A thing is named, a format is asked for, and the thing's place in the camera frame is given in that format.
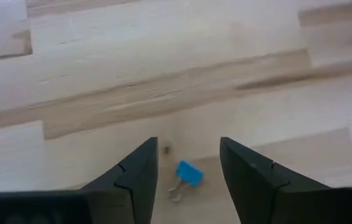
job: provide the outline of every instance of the binder clip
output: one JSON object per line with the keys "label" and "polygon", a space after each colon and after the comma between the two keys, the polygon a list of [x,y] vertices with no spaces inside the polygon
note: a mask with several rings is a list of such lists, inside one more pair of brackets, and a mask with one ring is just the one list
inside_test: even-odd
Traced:
{"label": "binder clip", "polygon": [[181,161],[176,170],[178,181],[176,186],[169,190],[170,200],[179,202],[181,191],[188,186],[197,187],[203,179],[203,172],[186,161]]}

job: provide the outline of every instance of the wooden floor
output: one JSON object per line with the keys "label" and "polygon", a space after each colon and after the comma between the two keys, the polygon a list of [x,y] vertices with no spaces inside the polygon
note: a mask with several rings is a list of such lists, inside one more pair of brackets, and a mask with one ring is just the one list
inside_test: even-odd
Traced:
{"label": "wooden floor", "polygon": [[[171,149],[164,176],[180,159],[217,167],[229,136],[352,185],[352,0],[0,0],[0,12],[0,191],[77,189],[151,136]],[[161,181],[175,212],[156,208],[155,223],[215,209],[203,195],[224,190],[175,208]]]}

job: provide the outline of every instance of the blue binder clip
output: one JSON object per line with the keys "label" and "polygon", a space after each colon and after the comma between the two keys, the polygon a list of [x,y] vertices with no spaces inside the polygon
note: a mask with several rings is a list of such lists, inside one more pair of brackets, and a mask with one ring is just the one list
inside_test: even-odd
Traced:
{"label": "blue binder clip", "polygon": [[181,200],[181,191],[192,185],[199,186],[203,179],[203,172],[186,161],[181,161],[177,167],[178,181],[175,187],[169,190],[170,200],[179,202]]}

